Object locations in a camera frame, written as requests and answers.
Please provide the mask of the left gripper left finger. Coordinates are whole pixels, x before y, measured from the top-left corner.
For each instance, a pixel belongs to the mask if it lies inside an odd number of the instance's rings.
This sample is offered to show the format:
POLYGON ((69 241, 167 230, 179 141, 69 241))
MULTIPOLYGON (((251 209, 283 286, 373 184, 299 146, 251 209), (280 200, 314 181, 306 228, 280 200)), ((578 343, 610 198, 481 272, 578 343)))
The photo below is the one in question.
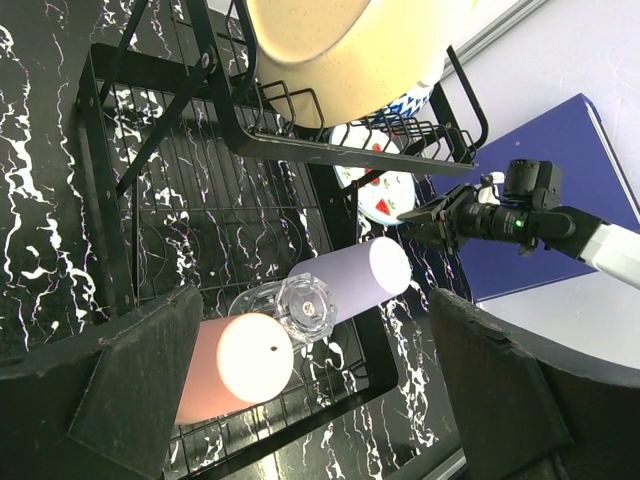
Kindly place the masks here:
POLYGON ((160 478, 202 315, 183 286, 2 360, 2 478, 160 478))

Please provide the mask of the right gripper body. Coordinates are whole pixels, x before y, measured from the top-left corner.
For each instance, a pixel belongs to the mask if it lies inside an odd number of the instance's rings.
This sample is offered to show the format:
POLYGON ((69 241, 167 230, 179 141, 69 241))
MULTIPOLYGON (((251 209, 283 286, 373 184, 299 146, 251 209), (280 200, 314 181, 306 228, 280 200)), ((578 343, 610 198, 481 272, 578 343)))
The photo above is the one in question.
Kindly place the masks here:
POLYGON ((493 240, 492 223, 499 207, 496 185, 462 184, 451 188, 437 203, 438 246, 460 250, 471 238, 493 240))

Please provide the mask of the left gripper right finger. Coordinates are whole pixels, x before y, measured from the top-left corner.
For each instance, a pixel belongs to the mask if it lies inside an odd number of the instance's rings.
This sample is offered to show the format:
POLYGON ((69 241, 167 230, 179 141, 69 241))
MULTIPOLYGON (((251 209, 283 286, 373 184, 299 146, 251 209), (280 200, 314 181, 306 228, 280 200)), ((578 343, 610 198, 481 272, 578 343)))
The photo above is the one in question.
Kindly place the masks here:
POLYGON ((436 353, 473 479, 636 479, 639 371, 429 294, 436 353))

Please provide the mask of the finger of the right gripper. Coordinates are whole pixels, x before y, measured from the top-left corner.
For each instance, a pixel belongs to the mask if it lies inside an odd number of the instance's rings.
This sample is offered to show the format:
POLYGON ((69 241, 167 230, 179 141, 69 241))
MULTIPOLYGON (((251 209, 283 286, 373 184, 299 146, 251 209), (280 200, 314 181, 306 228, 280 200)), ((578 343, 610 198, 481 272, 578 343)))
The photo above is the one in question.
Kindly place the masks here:
POLYGON ((451 217, 459 209, 459 201, 452 196, 440 196, 411 211, 397 216, 402 222, 435 223, 451 217))
POLYGON ((415 241, 426 248, 449 253, 450 248, 446 236, 440 232, 437 225, 414 226, 402 233, 402 237, 415 241))

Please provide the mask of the white watermelon plate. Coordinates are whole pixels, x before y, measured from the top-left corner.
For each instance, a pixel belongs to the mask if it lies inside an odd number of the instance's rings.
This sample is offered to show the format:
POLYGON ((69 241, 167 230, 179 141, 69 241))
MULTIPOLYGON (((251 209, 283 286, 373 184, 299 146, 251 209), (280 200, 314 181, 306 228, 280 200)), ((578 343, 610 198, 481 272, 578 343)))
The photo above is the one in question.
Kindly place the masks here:
MULTIPOLYGON (((363 147, 380 153, 398 154, 399 148, 380 130, 362 125, 339 125, 330 135, 332 145, 352 148, 363 147)), ((415 206, 415 185, 408 172, 387 171, 359 189, 358 208, 369 220, 384 226, 402 224, 400 214, 415 206)))

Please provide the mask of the lavender cup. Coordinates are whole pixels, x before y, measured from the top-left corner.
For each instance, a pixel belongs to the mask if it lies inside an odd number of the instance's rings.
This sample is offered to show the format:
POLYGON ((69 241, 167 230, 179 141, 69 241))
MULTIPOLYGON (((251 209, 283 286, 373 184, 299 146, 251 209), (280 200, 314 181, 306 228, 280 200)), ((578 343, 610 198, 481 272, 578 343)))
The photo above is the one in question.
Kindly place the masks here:
POLYGON ((289 275, 305 273, 327 285, 337 304, 337 323, 403 294, 411 282, 404 249, 386 237, 302 261, 289 275))

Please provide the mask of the clear glass cup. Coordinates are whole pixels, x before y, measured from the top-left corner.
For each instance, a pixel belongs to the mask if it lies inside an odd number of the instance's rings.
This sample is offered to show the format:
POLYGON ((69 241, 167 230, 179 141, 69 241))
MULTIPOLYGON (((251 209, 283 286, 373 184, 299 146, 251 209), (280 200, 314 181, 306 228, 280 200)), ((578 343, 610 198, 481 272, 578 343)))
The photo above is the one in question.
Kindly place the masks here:
POLYGON ((286 330, 297 353, 333 332, 338 307, 326 283, 303 273, 241 293, 228 313, 230 316, 261 313, 273 317, 286 330))

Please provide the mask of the beige bird plate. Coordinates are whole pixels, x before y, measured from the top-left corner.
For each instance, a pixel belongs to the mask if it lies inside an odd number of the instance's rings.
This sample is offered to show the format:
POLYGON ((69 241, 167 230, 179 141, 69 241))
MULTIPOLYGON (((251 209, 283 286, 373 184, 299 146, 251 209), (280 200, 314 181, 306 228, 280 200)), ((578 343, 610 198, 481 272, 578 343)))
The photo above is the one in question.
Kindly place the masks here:
POLYGON ((371 114, 439 69, 472 1, 250 1, 257 80, 305 128, 371 114))

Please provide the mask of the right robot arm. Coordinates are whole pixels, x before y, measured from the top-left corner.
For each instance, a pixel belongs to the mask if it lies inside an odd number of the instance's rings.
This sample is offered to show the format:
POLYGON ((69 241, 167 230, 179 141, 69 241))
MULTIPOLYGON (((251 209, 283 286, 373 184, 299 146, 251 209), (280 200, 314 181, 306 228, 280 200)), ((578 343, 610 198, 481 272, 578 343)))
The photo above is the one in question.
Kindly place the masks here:
POLYGON ((539 245, 639 286, 639 234, 562 205, 562 170, 550 161, 517 159, 507 171, 459 184, 398 219, 409 239, 447 254, 470 239, 516 244, 521 256, 539 245))

